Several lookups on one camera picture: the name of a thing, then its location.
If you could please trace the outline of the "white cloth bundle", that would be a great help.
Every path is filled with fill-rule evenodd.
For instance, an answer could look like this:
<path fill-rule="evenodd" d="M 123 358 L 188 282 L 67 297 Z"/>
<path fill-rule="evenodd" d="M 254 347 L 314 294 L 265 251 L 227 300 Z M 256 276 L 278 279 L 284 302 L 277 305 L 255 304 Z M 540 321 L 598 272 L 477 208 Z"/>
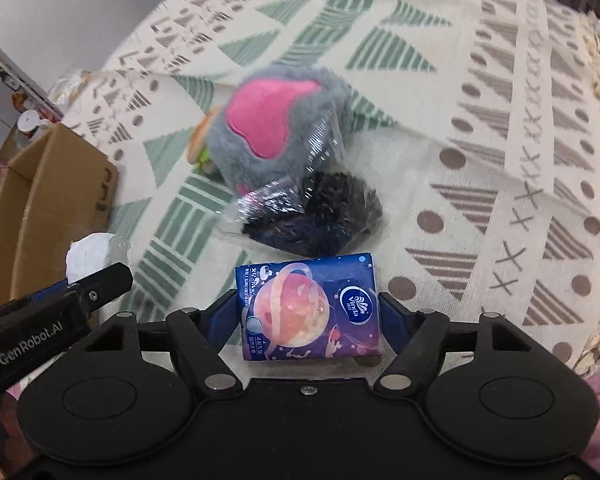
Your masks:
<path fill-rule="evenodd" d="M 66 280 L 73 284 L 114 263 L 129 262 L 131 244 L 112 233 L 92 233 L 72 242 L 66 255 Z"/>

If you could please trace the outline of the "black item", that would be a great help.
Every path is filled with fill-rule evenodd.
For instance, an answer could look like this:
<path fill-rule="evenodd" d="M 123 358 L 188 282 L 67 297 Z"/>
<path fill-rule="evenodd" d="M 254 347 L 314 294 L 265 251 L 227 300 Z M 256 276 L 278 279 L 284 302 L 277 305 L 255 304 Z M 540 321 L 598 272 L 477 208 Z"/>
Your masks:
<path fill-rule="evenodd" d="M 336 110 L 319 112 L 265 168 L 263 181 L 227 206 L 221 229 L 299 257 L 336 256 L 378 226 L 376 190 L 342 168 Z"/>

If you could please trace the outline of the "plush hamburger toy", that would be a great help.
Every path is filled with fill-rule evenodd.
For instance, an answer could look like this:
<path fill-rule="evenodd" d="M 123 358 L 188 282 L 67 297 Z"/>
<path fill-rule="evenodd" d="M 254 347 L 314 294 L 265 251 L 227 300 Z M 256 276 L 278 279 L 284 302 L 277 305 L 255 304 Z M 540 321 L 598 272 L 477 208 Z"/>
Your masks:
<path fill-rule="evenodd" d="M 215 117 L 219 114 L 219 107 L 212 108 L 212 110 L 201 119 L 200 123 L 196 125 L 187 144 L 187 162 L 189 165 L 192 165 L 194 169 L 200 170 L 207 176 L 213 176 L 214 174 L 220 173 L 220 170 L 210 156 L 207 146 L 207 136 L 210 127 L 215 120 Z"/>

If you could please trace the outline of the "grey pink plush paw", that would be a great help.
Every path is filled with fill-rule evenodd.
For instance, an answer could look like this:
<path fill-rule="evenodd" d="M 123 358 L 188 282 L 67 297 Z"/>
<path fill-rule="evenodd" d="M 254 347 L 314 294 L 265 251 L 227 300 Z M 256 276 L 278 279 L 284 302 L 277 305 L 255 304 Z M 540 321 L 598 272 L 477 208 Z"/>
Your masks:
<path fill-rule="evenodd" d="M 204 144 L 238 196 L 300 179 L 343 158 L 352 91 L 327 68 L 271 65 L 247 77 L 214 113 Z"/>

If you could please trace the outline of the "brown cardboard box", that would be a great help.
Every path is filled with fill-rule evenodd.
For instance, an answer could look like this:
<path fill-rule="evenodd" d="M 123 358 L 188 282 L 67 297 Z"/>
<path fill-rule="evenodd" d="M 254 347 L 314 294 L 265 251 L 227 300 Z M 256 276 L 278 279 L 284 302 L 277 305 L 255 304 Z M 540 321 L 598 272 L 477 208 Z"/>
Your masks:
<path fill-rule="evenodd" d="M 65 278 L 70 245 L 107 229 L 118 179 L 61 124 L 12 159 L 0 181 L 0 307 Z"/>

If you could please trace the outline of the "blue tissue pack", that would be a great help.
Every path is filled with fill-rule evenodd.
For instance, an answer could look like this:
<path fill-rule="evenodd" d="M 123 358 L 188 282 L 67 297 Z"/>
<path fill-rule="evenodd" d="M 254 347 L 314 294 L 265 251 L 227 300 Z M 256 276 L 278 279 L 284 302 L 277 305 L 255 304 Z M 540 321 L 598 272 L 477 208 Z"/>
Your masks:
<path fill-rule="evenodd" d="M 379 356 L 380 314 L 368 252 L 235 269 L 246 361 Z"/>

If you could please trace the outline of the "white electric kettle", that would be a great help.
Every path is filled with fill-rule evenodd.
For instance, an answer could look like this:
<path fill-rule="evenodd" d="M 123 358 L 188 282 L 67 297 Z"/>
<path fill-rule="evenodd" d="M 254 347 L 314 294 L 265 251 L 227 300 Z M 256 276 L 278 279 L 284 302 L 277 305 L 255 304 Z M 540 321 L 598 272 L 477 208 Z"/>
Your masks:
<path fill-rule="evenodd" d="M 38 114 L 37 110 L 26 110 L 21 113 L 17 120 L 18 130 L 27 138 L 31 139 L 40 129 L 50 126 L 50 122 Z"/>

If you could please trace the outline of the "patterned cream green blanket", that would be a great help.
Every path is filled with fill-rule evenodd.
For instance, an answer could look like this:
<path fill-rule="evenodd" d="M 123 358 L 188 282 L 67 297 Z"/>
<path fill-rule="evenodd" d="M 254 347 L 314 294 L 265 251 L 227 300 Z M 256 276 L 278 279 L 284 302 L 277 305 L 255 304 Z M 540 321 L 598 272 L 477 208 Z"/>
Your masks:
<path fill-rule="evenodd" d="M 205 308 L 278 253 L 223 218 L 189 136 L 251 73 L 324 67 L 352 93 L 347 170 L 376 188 L 378 286 L 455 321 L 500 312 L 600 370 L 600 28 L 554 0 L 166 0 L 65 124 L 120 172 L 141 321 Z"/>

